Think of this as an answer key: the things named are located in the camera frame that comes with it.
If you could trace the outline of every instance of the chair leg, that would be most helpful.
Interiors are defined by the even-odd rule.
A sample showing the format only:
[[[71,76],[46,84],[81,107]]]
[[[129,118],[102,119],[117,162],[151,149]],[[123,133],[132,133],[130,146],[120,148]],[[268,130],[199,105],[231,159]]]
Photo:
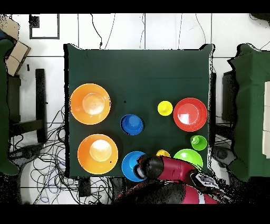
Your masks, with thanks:
[[[36,69],[36,119],[42,120],[42,128],[37,129],[37,141],[39,143],[46,142],[46,92],[45,92],[45,71],[44,69]]]

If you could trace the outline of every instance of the small yellow bowl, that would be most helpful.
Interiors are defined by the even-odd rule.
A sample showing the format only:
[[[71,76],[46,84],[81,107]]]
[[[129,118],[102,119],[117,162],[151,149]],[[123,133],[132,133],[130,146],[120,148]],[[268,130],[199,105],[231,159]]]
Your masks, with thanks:
[[[173,107],[169,101],[162,101],[158,105],[158,113],[162,116],[168,116],[172,113]]]
[[[165,151],[165,150],[159,150],[157,152],[157,156],[160,156],[160,155],[163,155],[163,156],[166,156],[166,157],[170,157],[170,154],[167,151]]]

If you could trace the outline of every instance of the table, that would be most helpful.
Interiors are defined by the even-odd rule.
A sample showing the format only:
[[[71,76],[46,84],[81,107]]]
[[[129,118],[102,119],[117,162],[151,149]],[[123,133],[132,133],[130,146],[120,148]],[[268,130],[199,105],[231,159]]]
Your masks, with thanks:
[[[207,107],[209,90],[209,55],[211,44],[200,50],[80,50],[64,45],[65,53],[65,132],[66,167],[70,177],[94,176],[79,164],[79,144],[89,135],[105,134],[119,151],[116,166],[100,176],[123,176],[121,163],[131,151],[155,155],[159,149],[174,154],[191,148],[190,138],[198,134],[208,139],[208,125],[196,132],[184,132],[173,120],[159,115],[157,105],[168,100],[173,106],[186,97],[195,97]],[[72,92],[85,83],[96,83],[110,95],[111,110],[96,125],[79,123],[70,113]],[[120,128],[125,114],[135,114],[145,128],[136,136],[126,135]],[[198,151],[207,169],[207,149]]]
[[[270,177],[270,159],[262,154],[264,86],[270,81],[270,53],[242,44],[231,60],[239,91],[236,97],[237,123],[234,130],[234,153],[237,159],[229,166],[242,181],[250,177]]]

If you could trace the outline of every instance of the small green bowl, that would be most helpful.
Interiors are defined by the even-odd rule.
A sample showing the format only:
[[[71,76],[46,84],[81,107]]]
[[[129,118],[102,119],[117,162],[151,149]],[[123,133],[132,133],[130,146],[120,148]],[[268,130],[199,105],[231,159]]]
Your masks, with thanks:
[[[194,150],[189,149],[189,148],[178,151],[174,155],[174,158],[178,158],[180,160],[184,160],[186,162],[189,162],[189,163],[193,164],[198,170],[201,170],[201,168],[203,168],[203,160],[202,160],[200,154]]]
[[[207,146],[207,140],[201,135],[194,135],[190,138],[190,143],[195,150],[204,150]]]

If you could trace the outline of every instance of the chair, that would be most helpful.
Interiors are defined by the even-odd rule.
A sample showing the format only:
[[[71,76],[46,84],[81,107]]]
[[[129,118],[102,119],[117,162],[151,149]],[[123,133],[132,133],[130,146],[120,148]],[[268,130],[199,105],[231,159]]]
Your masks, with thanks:
[[[13,47],[8,39],[0,40],[0,203],[21,203],[20,179],[23,167],[34,160],[46,142],[46,100],[45,72],[36,69],[36,120],[20,122],[20,85],[19,76],[7,74],[4,60],[7,52]],[[9,152],[11,137],[31,131],[37,131],[37,145],[28,145]]]

